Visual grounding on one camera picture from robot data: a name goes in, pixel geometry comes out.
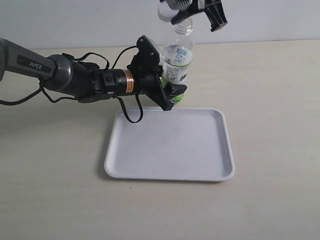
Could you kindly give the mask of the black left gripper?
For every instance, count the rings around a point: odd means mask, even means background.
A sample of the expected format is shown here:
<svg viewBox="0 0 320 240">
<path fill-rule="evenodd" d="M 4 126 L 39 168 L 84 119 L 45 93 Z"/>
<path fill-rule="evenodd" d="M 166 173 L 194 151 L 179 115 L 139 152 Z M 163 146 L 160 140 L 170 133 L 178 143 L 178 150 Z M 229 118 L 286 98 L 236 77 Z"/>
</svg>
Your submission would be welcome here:
<svg viewBox="0 0 320 240">
<path fill-rule="evenodd" d="M 159 55 L 143 54 L 138 51 L 126 69 L 102 71 L 103 92 L 111 97 L 146 95 L 164 111 L 170 111 L 173 99 L 187 90 L 184 84 L 168 82 L 165 90 L 160 80 L 162 68 L 158 66 Z"/>
</svg>

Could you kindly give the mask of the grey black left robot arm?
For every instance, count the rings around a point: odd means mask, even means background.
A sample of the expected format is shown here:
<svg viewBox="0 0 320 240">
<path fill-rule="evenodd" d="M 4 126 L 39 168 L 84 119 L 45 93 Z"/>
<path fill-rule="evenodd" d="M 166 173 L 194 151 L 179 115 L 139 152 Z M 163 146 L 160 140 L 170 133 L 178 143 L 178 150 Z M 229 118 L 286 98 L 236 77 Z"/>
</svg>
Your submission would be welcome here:
<svg viewBox="0 0 320 240">
<path fill-rule="evenodd" d="M 187 90 L 183 84 L 163 85 L 160 50 L 142 35 L 137 54 L 126 69 L 101 69 L 84 58 L 69 54 L 39 55 L 9 40 L 0 40 L 0 74 L 6 71 L 37 78 L 43 88 L 73 96 L 80 103 L 93 103 L 125 96 L 146 95 L 164 111 L 173 108 L 172 99 Z"/>
</svg>

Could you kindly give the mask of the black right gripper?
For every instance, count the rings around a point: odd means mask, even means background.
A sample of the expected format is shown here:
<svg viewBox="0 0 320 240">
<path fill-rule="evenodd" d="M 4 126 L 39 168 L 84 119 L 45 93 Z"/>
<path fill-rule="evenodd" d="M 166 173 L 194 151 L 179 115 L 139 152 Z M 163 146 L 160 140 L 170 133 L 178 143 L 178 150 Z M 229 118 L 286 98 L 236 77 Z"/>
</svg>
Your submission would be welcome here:
<svg viewBox="0 0 320 240">
<path fill-rule="evenodd" d="M 228 24 L 221 0 L 165 0 L 165 2 L 170 9 L 179 10 L 170 21 L 172 25 L 203 11 L 210 21 L 211 32 L 218 31 Z"/>
</svg>

